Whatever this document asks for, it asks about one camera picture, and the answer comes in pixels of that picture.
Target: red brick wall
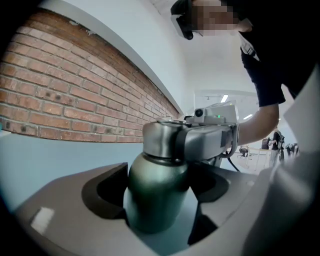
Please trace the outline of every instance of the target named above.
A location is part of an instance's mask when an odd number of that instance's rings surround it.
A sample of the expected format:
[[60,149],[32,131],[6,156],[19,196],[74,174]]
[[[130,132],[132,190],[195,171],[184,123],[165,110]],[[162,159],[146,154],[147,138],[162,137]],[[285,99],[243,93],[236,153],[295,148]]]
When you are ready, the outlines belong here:
[[179,113],[125,56],[81,25],[38,10],[0,66],[4,130],[45,139],[142,142],[142,127]]

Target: black shirt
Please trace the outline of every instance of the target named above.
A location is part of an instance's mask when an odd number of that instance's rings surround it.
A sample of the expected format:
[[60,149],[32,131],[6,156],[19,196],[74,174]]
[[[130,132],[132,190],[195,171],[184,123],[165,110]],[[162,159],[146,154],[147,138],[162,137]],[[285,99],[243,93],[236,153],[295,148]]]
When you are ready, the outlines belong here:
[[289,9],[271,15],[251,10],[246,15],[252,31],[241,34],[252,44],[260,61],[242,50],[241,58],[255,85],[260,107],[285,102],[282,84],[295,98],[319,60],[319,28],[315,29],[319,21],[312,22],[308,8],[308,12]]
[[279,141],[280,141],[280,135],[279,135],[279,133],[278,132],[274,132],[274,134],[273,134],[273,139],[272,139],[273,141],[276,141],[276,143],[274,143],[273,145],[272,145],[272,150],[278,150],[278,143],[279,143]]

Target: black cable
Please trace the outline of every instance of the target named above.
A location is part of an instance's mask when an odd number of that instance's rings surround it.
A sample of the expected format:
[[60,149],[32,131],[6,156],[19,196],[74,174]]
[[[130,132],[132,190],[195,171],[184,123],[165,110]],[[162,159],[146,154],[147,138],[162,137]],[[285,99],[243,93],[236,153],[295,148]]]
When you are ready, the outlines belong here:
[[241,173],[241,171],[234,165],[234,163],[231,161],[230,157],[228,157],[229,163],[236,169],[237,172]]

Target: stainless steel cap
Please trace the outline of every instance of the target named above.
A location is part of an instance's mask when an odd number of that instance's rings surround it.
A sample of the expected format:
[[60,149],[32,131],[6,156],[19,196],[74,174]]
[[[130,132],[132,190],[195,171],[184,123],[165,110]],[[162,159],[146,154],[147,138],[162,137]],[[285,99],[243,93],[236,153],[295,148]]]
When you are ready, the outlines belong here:
[[159,158],[173,158],[177,134],[184,121],[159,119],[143,126],[143,152]]

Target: person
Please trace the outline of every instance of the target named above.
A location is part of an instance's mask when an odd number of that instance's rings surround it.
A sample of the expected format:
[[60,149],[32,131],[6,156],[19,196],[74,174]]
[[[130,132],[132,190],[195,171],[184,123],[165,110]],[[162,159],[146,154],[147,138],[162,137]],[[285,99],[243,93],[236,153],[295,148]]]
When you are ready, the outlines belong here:
[[277,156],[280,151],[278,148],[278,144],[280,143],[280,139],[281,139],[281,133],[278,130],[278,126],[276,126],[274,129],[274,133],[273,133],[273,139],[269,143],[271,146],[269,167],[274,167],[275,164],[277,163]]
[[239,54],[255,85],[259,109],[240,123],[238,144],[265,138],[279,123],[287,86],[295,99],[319,61],[319,21],[311,2],[290,0],[178,0],[172,15],[186,15],[186,28],[203,36],[235,30]]

